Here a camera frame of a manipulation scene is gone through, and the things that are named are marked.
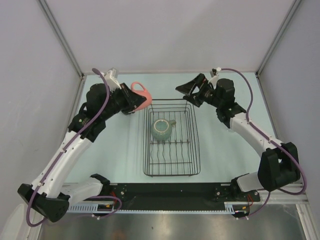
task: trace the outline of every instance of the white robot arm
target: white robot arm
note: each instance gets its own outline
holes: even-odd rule
[[[69,132],[49,164],[31,184],[22,184],[18,189],[19,195],[27,204],[52,222],[61,219],[70,205],[98,196],[102,194],[104,188],[108,188],[110,182],[98,174],[92,175],[88,181],[82,183],[64,185],[64,182],[81,154],[106,127],[107,119],[120,111],[129,114],[146,101],[144,96],[134,93],[126,84],[119,84],[115,70],[108,71],[105,80],[110,87],[105,107],[103,107],[104,101],[108,98],[106,87],[103,83],[95,84],[86,94],[87,102],[72,119],[68,126]],[[298,161],[296,146],[291,142],[282,143],[253,124],[246,111],[235,102],[232,80],[226,78],[218,80],[215,74],[211,80],[208,81],[200,73],[192,81],[178,86],[176,90],[185,95],[183,97],[185,100],[197,107],[203,102],[216,107],[218,119],[241,135],[260,156],[257,172],[231,180],[233,191],[246,193],[251,190],[266,189],[271,192],[297,181],[301,176],[299,165],[294,164],[284,154],[284,151],[287,151]],[[196,88],[199,88],[199,91],[193,93]],[[92,124],[83,130],[90,121]]]
[[[64,182],[82,153],[105,129],[106,120],[120,111],[130,114],[147,100],[131,91],[125,83],[119,84],[114,68],[106,76],[94,71],[106,84],[91,86],[86,102],[72,119],[56,154],[31,184],[21,184],[18,189],[29,209],[32,207],[52,222],[61,219],[70,205],[101,194],[104,186],[109,185],[110,182],[98,174],[82,183],[64,185]]]

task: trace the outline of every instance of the purple cable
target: purple cable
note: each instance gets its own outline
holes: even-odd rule
[[[105,90],[106,90],[106,97],[105,97],[105,100],[104,100],[104,103],[102,105],[102,107],[100,108],[100,110],[96,113],[96,115],[86,124],[84,125],[80,131],[78,131],[74,136],[73,138],[70,139],[70,141],[64,146],[64,148],[62,150],[66,151],[67,148],[74,142],[74,140],[84,131],[86,130],[99,116],[100,114],[102,113],[102,111],[105,109],[108,101],[109,101],[109,97],[110,97],[110,89],[109,89],[109,86],[104,78],[104,76],[102,75],[102,73],[96,69],[96,68],[92,68],[92,71],[99,75],[101,77],[101,79],[103,80],[103,83],[105,85]],[[55,165],[57,164],[57,162],[59,161],[59,159],[61,158],[61,156],[63,155],[64,152],[60,152],[56,158],[54,159],[53,163],[50,165],[50,167],[48,168],[48,170],[46,171],[46,173],[43,175],[42,179],[40,180],[40,183],[43,184],[44,180],[46,180],[47,176],[50,174],[50,172],[52,171],[52,169],[55,167]],[[31,195],[31,198],[30,198],[30,201],[28,203],[28,207],[26,209],[26,223],[30,226],[30,227],[37,227],[39,226],[40,224],[42,224],[46,219],[42,219],[40,222],[38,223],[35,223],[33,224],[31,221],[30,221],[30,211],[31,211],[31,208],[32,208],[32,204],[34,202],[34,199],[36,197],[36,194],[37,192],[39,191],[40,189],[40,186],[37,186],[35,188],[35,190],[33,191],[32,195]]]
[[[271,195],[271,192],[268,192],[268,196],[266,197],[266,199],[265,199],[264,203],[262,204],[262,206],[261,206],[257,211],[254,211],[253,213],[250,213],[247,217],[249,217],[249,216],[251,217],[251,216],[259,213],[259,212],[261,211],[261,209],[262,209],[265,205],[267,205],[267,202],[269,201],[270,195]]]
[[[279,188],[279,190],[284,192],[284,193],[286,193],[286,194],[290,194],[290,195],[301,195],[301,194],[303,194],[307,189],[307,177],[305,175],[305,172],[303,171],[303,169],[301,168],[301,166],[297,162],[297,160],[295,160],[295,158],[288,151],[286,151],[282,146],[280,146],[279,144],[277,144],[273,140],[270,140],[269,137],[263,131],[261,131],[256,125],[254,125],[252,122],[250,122],[249,111],[250,111],[251,106],[252,106],[252,104],[254,102],[254,93],[252,91],[252,88],[251,88],[251,85],[250,85],[249,81],[247,80],[247,78],[241,72],[239,72],[238,70],[235,70],[233,68],[222,68],[221,70],[222,71],[235,72],[235,73],[239,74],[244,79],[244,81],[246,82],[246,84],[247,84],[247,86],[249,88],[249,91],[250,91],[250,103],[249,103],[249,106],[248,106],[248,108],[246,110],[246,114],[245,114],[245,118],[246,118],[247,122],[249,123],[249,125],[254,130],[256,130],[259,134],[261,134],[266,140],[270,141],[270,143],[272,143],[275,147],[279,148],[283,153],[285,153],[290,158],[290,160],[294,163],[294,165],[299,169],[299,171],[301,173],[301,176],[302,176],[302,179],[303,179],[303,187],[302,187],[301,191],[299,191],[299,192],[290,192],[290,191],[287,191],[287,190],[284,190],[284,189],[281,189],[281,188]],[[252,216],[252,215],[260,212],[260,210],[267,204],[269,198],[270,198],[270,192],[269,192],[268,197],[266,198],[264,204],[257,211],[251,213],[249,216]]]

